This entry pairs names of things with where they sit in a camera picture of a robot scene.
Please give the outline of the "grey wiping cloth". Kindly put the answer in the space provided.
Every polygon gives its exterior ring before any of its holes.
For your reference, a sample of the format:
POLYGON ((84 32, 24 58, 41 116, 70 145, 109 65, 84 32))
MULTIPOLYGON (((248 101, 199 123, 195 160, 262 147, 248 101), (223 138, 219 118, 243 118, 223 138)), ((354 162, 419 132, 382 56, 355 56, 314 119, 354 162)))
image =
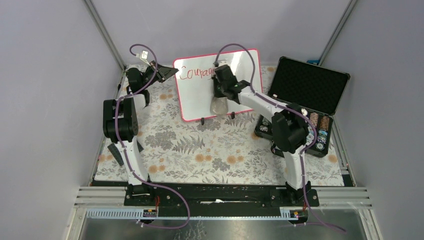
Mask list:
POLYGON ((224 116, 228 113, 228 99, 226 97, 213 97, 210 103, 210 112, 216 116, 224 116))

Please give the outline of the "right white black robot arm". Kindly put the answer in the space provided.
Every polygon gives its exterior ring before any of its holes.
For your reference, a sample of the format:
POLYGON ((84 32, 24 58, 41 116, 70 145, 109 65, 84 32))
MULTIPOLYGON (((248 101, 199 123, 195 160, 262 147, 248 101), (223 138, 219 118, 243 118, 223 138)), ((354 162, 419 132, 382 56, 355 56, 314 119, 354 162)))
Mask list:
POLYGON ((309 134, 307 118, 298 105, 288 106, 255 90, 252 83, 238 81, 227 64, 214 63, 212 77, 218 96, 249 107, 271 122, 272 141, 283 153, 288 168, 287 201, 293 206, 307 199, 305 151, 309 134))

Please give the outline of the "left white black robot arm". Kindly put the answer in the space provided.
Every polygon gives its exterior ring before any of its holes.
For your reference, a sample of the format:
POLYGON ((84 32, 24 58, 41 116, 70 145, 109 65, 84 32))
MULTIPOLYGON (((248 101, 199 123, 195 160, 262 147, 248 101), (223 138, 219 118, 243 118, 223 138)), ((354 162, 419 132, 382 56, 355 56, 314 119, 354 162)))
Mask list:
POLYGON ((139 123, 137 108, 150 104, 148 87, 163 83, 179 70, 151 61, 145 71, 131 67, 125 72, 128 80, 127 95, 103 101, 102 129, 112 143, 112 154, 119 165, 125 166, 128 184, 142 186, 150 180, 148 170, 141 159, 141 144, 137 139, 139 123))

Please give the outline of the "pink framed whiteboard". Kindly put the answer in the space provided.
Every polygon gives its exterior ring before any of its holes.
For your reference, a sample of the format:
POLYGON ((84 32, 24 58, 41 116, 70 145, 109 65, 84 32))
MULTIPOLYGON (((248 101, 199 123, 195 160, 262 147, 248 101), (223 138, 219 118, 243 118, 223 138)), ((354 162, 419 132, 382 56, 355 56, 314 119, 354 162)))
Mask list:
MULTIPOLYGON (((222 52, 218 61, 228 64, 238 81, 249 82, 255 66, 253 87, 263 92, 260 54, 255 48, 248 50, 252 55, 252 63, 248 53, 242 50, 222 52)), ((212 74, 216 54, 204 54, 177 58, 173 67, 178 69, 175 74, 176 88, 179 97, 181 117, 186 122, 213 118, 216 115, 210 109, 214 96, 212 74)))

